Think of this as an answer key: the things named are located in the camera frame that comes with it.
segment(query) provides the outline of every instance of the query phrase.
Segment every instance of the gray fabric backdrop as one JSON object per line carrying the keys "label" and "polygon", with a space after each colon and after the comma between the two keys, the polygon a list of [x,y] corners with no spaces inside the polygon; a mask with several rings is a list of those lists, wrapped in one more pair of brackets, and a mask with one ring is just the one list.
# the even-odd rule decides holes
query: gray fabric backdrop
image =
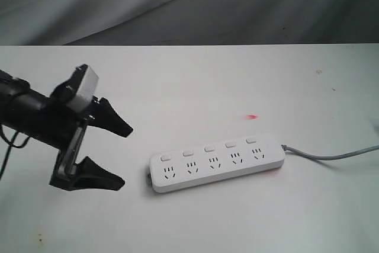
{"label": "gray fabric backdrop", "polygon": [[379,42],[378,0],[0,0],[0,44]]}

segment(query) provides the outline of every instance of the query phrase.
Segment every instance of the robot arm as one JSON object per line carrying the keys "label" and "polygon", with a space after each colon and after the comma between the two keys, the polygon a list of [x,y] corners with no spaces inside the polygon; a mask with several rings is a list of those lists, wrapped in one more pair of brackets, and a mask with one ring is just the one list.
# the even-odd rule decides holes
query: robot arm
{"label": "robot arm", "polygon": [[66,191],[99,188],[119,190],[124,180],[89,157],[75,163],[86,128],[99,127],[127,137],[133,129],[94,91],[95,72],[82,65],[49,97],[32,90],[27,81],[0,71],[0,124],[59,150],[50,185]]}

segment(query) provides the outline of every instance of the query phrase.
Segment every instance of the white power strip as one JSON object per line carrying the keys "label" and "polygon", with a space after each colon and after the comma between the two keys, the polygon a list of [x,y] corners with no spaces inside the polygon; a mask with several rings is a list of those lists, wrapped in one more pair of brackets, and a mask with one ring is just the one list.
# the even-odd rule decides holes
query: white power strip
{"label": "white power strip", "polygon": [[283,165],[285,153],[269,134],[206,143],[153,155],[153,188],[166,193]]}

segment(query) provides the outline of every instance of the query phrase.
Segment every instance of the white table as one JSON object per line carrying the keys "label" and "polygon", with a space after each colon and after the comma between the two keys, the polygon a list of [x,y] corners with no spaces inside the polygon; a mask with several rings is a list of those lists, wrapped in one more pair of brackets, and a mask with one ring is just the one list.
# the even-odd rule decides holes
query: white table
{"label": "white table", "polygon": [[91,65],[96,95],[134,127],[127,139],[90,128],[79,153],[125,178],[118,192],[53,188],[57,151],[35,140],[14,149],[0,182],[0,252],[379,251],[379,152],[325,165],[288,155],[277,171],[169,194],[145,183],[154,153],[249,134],[319,155],[378,144],[379,44],[0,55],[1,69],[45,95]]}

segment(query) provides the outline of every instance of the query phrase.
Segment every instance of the power outlet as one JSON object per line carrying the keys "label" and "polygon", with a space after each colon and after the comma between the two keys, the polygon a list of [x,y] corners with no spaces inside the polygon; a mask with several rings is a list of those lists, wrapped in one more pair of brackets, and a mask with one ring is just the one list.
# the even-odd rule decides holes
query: power outlet
{"label": "power outlet", "polygon": [[262,134],[153,155],[150,173],[154,190],[165,193],[279,168],[284,158],[281,145]]}

